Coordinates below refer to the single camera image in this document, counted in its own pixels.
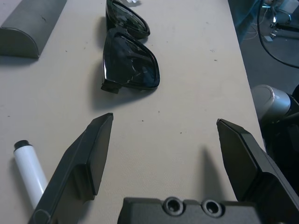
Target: sunglasses lens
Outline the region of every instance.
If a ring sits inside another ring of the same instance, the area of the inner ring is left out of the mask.
[[[104,65],[110,82],[138,89],[159,85],[159,70],[153,54],[125,35],[116,35],[109,46],[105,45]]]
[[[144,19],[119,1],[107,0],[106,20],[108,30],[120,26],[137,39],[150,35],[150,28]]]

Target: sunglasses frame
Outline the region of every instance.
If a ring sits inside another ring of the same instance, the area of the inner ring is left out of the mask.
[[[109,68],[112,67],[112,59],[111,59],[112,40],[117,36],[122,36],[125,39],[134,43],[137,47],[145,51],[148,57],[152,60],[156,79],[155,82],[153,82],[153,85],[151,87],[134,85],[134,83],[120,84],[114,82],[113,80],[109,80],[109,78],[107,77],[107,71],[109,70]],[[104,51],[103,51],[103,66],[104,66],[104,77],[102,79],[101,89],[108,92],[118,93],[121,87],[128,87],[128,88],[139,89],[139,90],[152,90],[157,88],[160,84],[159,66],[154,54],[147,47],[145,47],[142,43],[140,43],[137,39],[135,39],[132,35],[130,35],[125,29],[121,27],[110,29],[107,33]]]
[[[126,24],[120,24],[120,22],[117,20],[115,13],[113,11],[112,5],[113,4],[117,4],[120,7],[126,9],[127,11],[129,11],[130,13],[132,13],[135,17],[137,17],[143,24],[145,27],[145,31],[141,31],[138,29],[135,29],[131,26],[127,26]],[[107,0],[106,1],[106,28],[107,28],[107,32],[108,30],[115,28],[115,27],[123,27],[125,30],[127,30],[127,32],[129,34],[131,34],[134,38],[140,40],[140,39],[144,39],[146,37],[148,37],[150,35],[150,28],[148,26],[148,24],[146,23],[146,21],[137,13],[135,13],[133,10],[131,10],[130,8],[126,7],[125,5],[121,4],[119,1],[117,0]]]

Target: screw hole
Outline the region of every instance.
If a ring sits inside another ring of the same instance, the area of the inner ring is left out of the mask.
[[[215,214],[219,211],[218,206],[214,203],[214,202],[208,202],[206,204],[206,208],[209,212],[211,212],[212,214]]]
[[[183,203],[176,197],[169,197],[163,203],[164,211],[171,216],[179,216],[184,211]]]
[[[176,201],[176,200],[170,200],[168,203],[167,203],[167,208],[170,210],[170,211],[178,211],[179,208],[180,208],[180,204]]]
[[[222,207],[214,200],[207,199],[201,204],[203,211],[214,218],[222,216]]]

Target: tinted lens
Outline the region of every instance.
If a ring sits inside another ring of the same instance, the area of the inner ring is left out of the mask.
[[[113,1],[112,10],[120,26],[128,26],[142,32],[147,32],[147,28],[143,22],[132,12],[125,9],[121,3]]]
[[[157,65],[146,50],[123,35],[116,35],[109,48],[106,76],[127,87],[155,88],[159,84]]]

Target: gray object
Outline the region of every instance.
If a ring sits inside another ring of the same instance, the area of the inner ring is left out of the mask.
[[[291,100],[285,92],[268,85],[258,85],[251,89],[260,125],[279,120],[290,109]]]
[[[66,0],[23,0],[0,26],[0,55],[38,58]]]

